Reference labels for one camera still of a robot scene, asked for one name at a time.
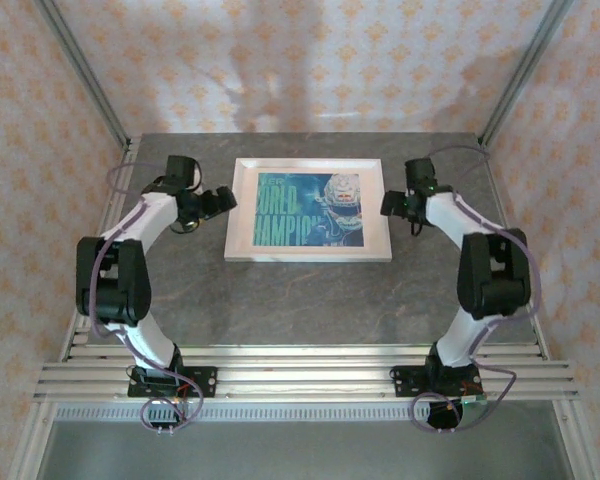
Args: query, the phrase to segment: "wire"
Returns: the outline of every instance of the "wire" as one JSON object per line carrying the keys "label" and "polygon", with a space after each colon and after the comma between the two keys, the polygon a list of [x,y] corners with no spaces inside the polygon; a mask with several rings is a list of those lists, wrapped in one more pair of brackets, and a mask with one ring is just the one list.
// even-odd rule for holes
{"label": "wire", "polygon": [[[480,153],[483,157],[479,162],[477,162],[475,165],[473,165],[471,168],[469,168],[466,172],[464,172],[460,176],[460,178],[459,178],[460,180],[465,178],[469,173],[471,173],[476,168],[486,164],[489,161],[489,159],[491,158],[491,154],[480,147],[476,147],[473,145],[461,145],[461,144],[447,145],[445,147],[438,148],[438,149],[430,152],[427,155],[427,157],[431,157],[437,153],[445,152],[448,150],[456,150],[456,149],[473,150],[475,152]],[[484,227],[485,229],[487,229],[493,233],[496,233],[496,234],[506,238],[507,240],[511,241],[520,250],[522,250],[522,253],[524,253],[524,255],[527,257],[527,260],[529,261],[529,265],[531,266],[531,271],[533,274],[535,288],[534,288],[534,294],[533,294],[533,305],[529,311],[523,312],[519,315],[514,315],[513,317],[497,318],[497,319],[490,321],[489,323],[486,324],[486,326],[482,329],[482,331],[478,334],[478,336],[475,338],[475,340],[469,347],[469,358],[471,360],[471,363],[473,365],[475,365],[478,369],[487,370],[487,371],[496,372],[496,373],[504,373],[511,377],[509,380],[509,383],[507,383],[507,385],[502,390],[500,395],[498,395],[498,398],[495,400],[493,405],[491,407],[487,407],[482,412],[482,414],[477,419],[475,419],[473,422],[471,422],[469,425],[446,429],[446,430],[445,429],[433,429],[430,427],[425,427],[422,423],[420,423],[419,421],[416,420],[415,406],[419,400],[423,400],[427,397],[443,399],[443,401],[446,402],[447,405],[450,405],[451,407],[453,407],[453,409],[456,413],[457,413],[457,410],[455,409],[455,405],[453,404],[453,401],[444,395],[441,395],[441,394],[438,394],[435,392],[421,393],[420,395],[417,395],[410,402],[410,404],[408,406],[408,413],[409,413],[409,418],[411,418],[413,421],[413,424],[418,429],[425,431],[427,433],[454,433],[454,432],[467,431],[471,428],[478,426],[480,423],[485,421],[487,418],[489,418],[493,414],[493,412],[496,410],[496,408],[498,408],[498,406],[500,405],[500,403],[502,402],[504,397],[509,393],[509,391],[513,387],[513,384],[517,380],[518,376],[512,370],[489,366],[489,365],[484,365],[482,363],[479,363],[475,359],[475,354],[476,354],[478,348],[480,347],[480,345],[482,344],[482,341],[485,339],[485,337],[487,335],[489,335],[493,330],[495,330],[498,326],[502,325],[504,322],[518,322],[521,320],[530,320],[531,318],[533,318],[533,316],[536,313],[538,313],[538,311],[540,310],[540,304],[542,302],[542,285],[541,285],[541,278],[540,278],[540,269],[538,267],[538,263],[536,262],[535,257],[533,256],[531,251],[528,249],[528,247],[520,239],[511,235],[509,232],[503,230],[502,228],[500,228],[497,225],[492,224],[491,222],[485,221],[479,215],[476,215],[470,208],[468,208],[466,205],[464,205],[464,203],[461,201],[461,199],[458,196],[458,192],[455,189],[453,190],[452,195],[453,195],[453,202],[460,209],[460,211],[462,213],[464,213],[466,216],[471,218],[473,221],[475,221],[476,223],[478,223],[480,226]]]}
{"label": "wire", "polygon": [[[121,193],[124,195],[126,195],[126,194],[137,195],[136,192],[131,192],[129,190],[123,190],[123,189],[117,188],[112,182],[112,173],[113,172],[117,172],[117,171],[119,171],[123,168],[129,167],[129,166],[164,168],[164,167],[159,167],[158,165],[154,165],[152,163],[123,163],[121,165],[118,165],[117,167],[114,167],[111,170],[109,170],[107,172],[107,177],[106,177],[107,184],[113,189],[114,192]],[[200,172],[200,181],[198,182],[198,186],[199,186],[202,182],[202,171],[200,170],[199,166],[198,166],[198,170]],[[149,408],[154,402],[164,403],[165,405],[169,406],[176,413],[176,415],[178,415],[181,418],[180,423],[176,424],[175,426],[169,427],[169,431],[171,432],[171,434],[173,434],[176,431],[180,430],[181,428],[186,427],[193,420],[196,419],[196,417],[200,413],[200,410],[202,410],[202,406],[204,404],[204,392],[198,386],[198,384],[195,383],[190,378],[187,378],[184,375],[180,375],[177,372],[172,372],[171,370],[168,370],[168,369],[162,367],[161,365],[158,365],[157,363],[155,363],[154,361],[150,360],[145,355],[143,355],[140,351],[138,351],[138,349],[133,345],[133,343],[131,343],[131,340],[129,340],[129,337],[127,335],[127,332],[126,332],[126,329],[124,328],[124,326],[122,326],[123,328],[120,328],[120,329],[106,330],[103,332],[100,328],[102,323],[100,322],[100,320],[98,319],[98,316],[96,315],[96,305],[97,305],[96,289],[98,286],[98,279],[100,277],[100,267],[102,265],[102,261],[104,260],[104,257],[107,254],[109,248],[111,248],[111,246],[115,242],[116,238],[118,238],[123,232],[125,232],[129,227],[131,227],[143,215],[143,213],[146,210],[147,210],[146,201],[143,196],[140,196],[137,212],[135,214],[133,214],[133,216],[127,222],[125,222],[120,228],[118,228],[115,232],[113,232],[111,234],[111,236],[104,242],[104,245],[102,246],[102,248],[100,248],[98,255],[96,255],[96,259],[93,264],[93,270],[91,271],[91,278],[90,278],[90,282],[89,282],[89,320],[91,320],[91,331],[93,332],[93,334],[96,337],[106,338],[106,337],[110,337],[111,335],[119,335],[119,338],[122,341],[122,343],[127,347],[127,349],[129,349],[129,351],[133,354],[133,356],[136,359],[140,359],[146,365],[150,366],[151,368],[153,368],[155,370],[158,370],[159,372],[164,373],[165,375],[168,375],[170,377],[173,377],[175,379],[178,379],[182,382],[189,384],[189,386],[198,394],[198,398],[199,398],[198,405],[196,406],[193,413],[191,413],[191,415],[189,415],[188,417],[184,414],[184,411],[185,411],[184,407],[183,407],[183,410],[180,411],[173,401],[171,401],[168,398],[164,398],[164,397],[150,398],[140,408],[140,422],[142,423],[142,425],[147,430],[161,433],[162,427],[154,427],[153,425],[151,425],[151,423],[149,423],[145,418],[145,412],[147,411],[147,408]]]}
{"label": "wire", "polygon": [[[190,187],[188,190],[193,190],[195,192],[202,186],[202,167],[200,166],[200,162],[198,162],[195,158],[192,158],[191,160],[193,160],[193,179],[192,180],[195,180],[195,178],[196,178],[195,172],[198,172],[198,183],[195,184],[193,187]],[[128,167],[155,168],[156,170],[164,171],[163,165],[156,165],[155,163],[147,163],[147,162],[127,162],[127,163],[122,163],[122,164],[118,165],[117,167],[113,167],[112,169],[110,169],[107,172],[107,176],[106,176],[107,185],[109,185],[109,187],[114,192],[119,193],[121,195],[137,195],[137,192],[134,192],[132,190],[124,190],[122,188],[116,187],[116,185],[115,185],[115,180],[113,178],[113,174],[116,172],[119,172],[120,170],[128,168]],[[164,175],[161,175],[154,182],[157,182],[157,181],[163,180],[163,179],[164,179]]]}

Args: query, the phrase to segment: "wallpaper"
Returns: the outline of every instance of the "wallpaper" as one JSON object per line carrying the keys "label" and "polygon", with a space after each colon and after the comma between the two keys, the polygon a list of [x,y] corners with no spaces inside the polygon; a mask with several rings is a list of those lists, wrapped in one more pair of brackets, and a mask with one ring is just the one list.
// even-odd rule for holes
{"label": "wallpaper", "polygon": [[550,0],[58,0],[129,135],[480,132]]}
{"label": "wallpaper", "polygon": [[75,245],[120,151],[30,0],[0,0],[0,479],[73,312]]}
{"label": "wallpaper", "polygon": [[576,361],[600,450],[600,1],[571,8],[492,152],[540,260],[551,351]]}

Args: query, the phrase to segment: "framed picture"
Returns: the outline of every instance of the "framed picture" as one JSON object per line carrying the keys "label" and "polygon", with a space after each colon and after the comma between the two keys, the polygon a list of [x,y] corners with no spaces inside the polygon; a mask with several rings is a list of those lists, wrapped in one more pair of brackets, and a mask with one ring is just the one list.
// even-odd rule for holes
{"label": "framed picture", "polygon": [[225,259],[391,260],[380,160],[238,158]]}

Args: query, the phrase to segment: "helmet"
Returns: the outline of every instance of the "helmet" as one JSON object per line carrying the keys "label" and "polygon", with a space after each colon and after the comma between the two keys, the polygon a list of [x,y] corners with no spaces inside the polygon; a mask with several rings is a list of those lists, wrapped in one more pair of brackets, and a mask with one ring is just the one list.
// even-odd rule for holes
{"label": "helmet", "polygon": [[341,229],[359,230],[362,228],[358,175],[340,173],[332,175],[324,187],[324,202]]}

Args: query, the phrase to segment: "table surface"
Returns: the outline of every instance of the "table surface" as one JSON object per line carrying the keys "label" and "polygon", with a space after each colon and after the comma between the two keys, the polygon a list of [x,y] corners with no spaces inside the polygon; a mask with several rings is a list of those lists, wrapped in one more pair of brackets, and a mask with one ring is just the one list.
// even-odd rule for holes
{"label": "table surface", "polygon": [[[386,190],[404,190],[404,161],[445,145],[476,145],[464,133],[152,134],[138,162],[166,165],[169,155],[196,158],[206,188],[232,185],[236,158],[379,158]],[[478,212],[502,221],[488,169],[463,172],[479,154],[434,157],[438,179]],[[131,190],[156,177],[135,168]],[[126,214],[133,206],[127,199]],[[228,215],[190,235],[165,231],[147,254],[151,311],[164,333],[184,345],[427,344],[438,340],[458,309],[459,252],[439,230],[410,236],[389,219],[390,263],[242,263],[224,260]],[[529,322],[504,325],[489,342],[531,343]]]}

